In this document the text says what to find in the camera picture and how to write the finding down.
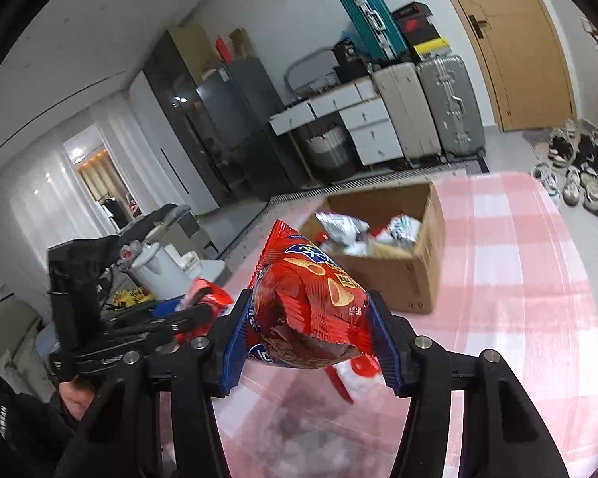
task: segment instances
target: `drawer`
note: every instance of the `drawer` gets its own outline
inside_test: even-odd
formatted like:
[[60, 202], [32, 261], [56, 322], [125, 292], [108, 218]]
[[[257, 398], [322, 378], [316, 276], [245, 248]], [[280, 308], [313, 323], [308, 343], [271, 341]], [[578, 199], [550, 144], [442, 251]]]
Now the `drawer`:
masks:
[[385, 109], [383, 99], [375, 98], [362, 104], [352, 106], [341, 111], [341, 118], [349, 131], [375, 122], [388, 120], [388, 110]]
[[374, 84], [372, 83], [371, 79], [365, 79], [364, 81], [356, 82], [355, 85], [359, 91], [359, 95], [363, 100], [371, 100], [379, 96], [377, 91], [374, 89]]
[[358, 148], [356, 152], [358, 152], [359, 158], [361, 158], [361, 163], [367, 166], [403, 158], [403, 151], [401, 151], [401, 146], [398, 143], [397, 148], [399, 149], [398, 151], [394, 148], [388, 149], [383, 146], [364, 145]]
[[282, 135], [315, 119], [313, 110], [308, 102], [301, 102], [289, 110], [282, 111], [270, 117], [270, 125], [277, 135]]
[[389, 120], [355, 129], [350, 134], [364, 165], [403, 157], [399, 138]]
[[331, 90], [320, 97], [310, 99], [310, 105], [317, 117], [344, 110], [358, 102], [361, 102], [361, 96], [354, 84]]
[[350, 136], [357, 147], [376, 144], [384, 146], [398, 145], [399, 151], [401, 150], [399, 138], [390, 120], [384, 120], [383, 122], [360, 127], [359, 129], [352, 129]]

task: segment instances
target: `blue gripper pad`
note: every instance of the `blue gripper pad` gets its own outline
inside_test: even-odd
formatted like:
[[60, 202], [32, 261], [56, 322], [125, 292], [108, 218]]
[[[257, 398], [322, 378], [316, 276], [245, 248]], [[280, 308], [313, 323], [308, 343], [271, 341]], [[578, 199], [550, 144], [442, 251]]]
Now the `blue gripper pad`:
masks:
[[394, 390], [395, 395], [399, 395], [404, 388], [399, 352], [371, 295], [368, 295], [368, 312], [372, 325], [372, 343], [385, 384]]
[[246, 326], [249, 321], [249, 312], [252, 310], [252, 293], [242, 291], [234, 305], [233, 312], [228, 316], [228, 325], [231, 326], [231, 335], [223, 354], [223, 368], [219, 381], [219, 391], [228, 395], [232, 388], [239, 383], [244, 363], [248, 357]]
[[409, 346], [416, 336], [412, 326], [405, 318], [394, 316], [377, 291], [368, 293], [368, 314], [385, 384], [398, 397], [412, 396], [419, 381], [419, 366]]

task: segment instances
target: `red snack bag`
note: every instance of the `red snack bag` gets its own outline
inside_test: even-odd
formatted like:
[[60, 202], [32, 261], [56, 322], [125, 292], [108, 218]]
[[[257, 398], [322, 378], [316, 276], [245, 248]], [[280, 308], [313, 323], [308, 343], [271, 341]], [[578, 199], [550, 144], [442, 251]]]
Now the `red snack bag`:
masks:
[[[218, 285], [213, 284], [212, 282], [209, 282], [208, 280], [205, 280], [203, 278], [200, 278], [199, 276], [197, 276], [195, 280], [193, 280], [193, 283], [188, 288], [188, 291], [183, 296], [182, 301], [179, 303], [175, 310], [183, 311], [185, 309], [188, 309], [192, 305], [192, 301], [195, 295], [202, 289], [206, 289], [208, 287], [210, 287], [211, 292], [199, 299], [199, 301], [197, 301], [195, 305], [210, 305], [210, 308], [213, 312], [213, 321], [215, 321], [215, 319], [217, 319], [221, 312], [224, 309], [226, 309], [226, 307], [231, 305], [231, 303], [233, 303], [233, 298]], [[183, 345], [187, 341], [191, 341], [193, 338], [196, 338], [197, 336], [205, 336], [206, 334], [208, 334], [211, 325], [212, 322], [208, 325], [200, 325], [192, 331], [175, 335], [175, 339], [177, 340], [177, 343]]]
[[273, 226], [249, 289], [251, 356], [322, 368], [374, 354], [365, 291], [283, 221]]

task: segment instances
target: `wooden door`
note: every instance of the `wooden door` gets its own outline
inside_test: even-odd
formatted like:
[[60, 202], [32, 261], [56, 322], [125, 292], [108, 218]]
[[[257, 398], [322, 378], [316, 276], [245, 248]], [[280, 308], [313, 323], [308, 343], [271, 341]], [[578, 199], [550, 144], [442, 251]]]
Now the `wooden door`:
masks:
[[574, 117], [565, 56], [542, 0], [452, 0], [504, 131]]

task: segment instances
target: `open cardboard box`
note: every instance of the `open cardboard box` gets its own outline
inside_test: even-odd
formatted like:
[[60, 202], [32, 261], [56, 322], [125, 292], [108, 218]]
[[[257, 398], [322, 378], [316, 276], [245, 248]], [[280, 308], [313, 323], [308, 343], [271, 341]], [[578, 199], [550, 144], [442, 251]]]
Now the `open cardboard box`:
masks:
[[[379, 291], [391, 310], [432, 312], [445, 247], [443, 212], [432, 183], [335, 194], [324, 198], [319, 209], [357, 217], [371, 229], [384, 227], [401, 214], [421, 221], [414, 252], [402, 259], [329, 255], [365, 290]], [[299, 231], [314, 241], [323, 226], [313, 215]]]

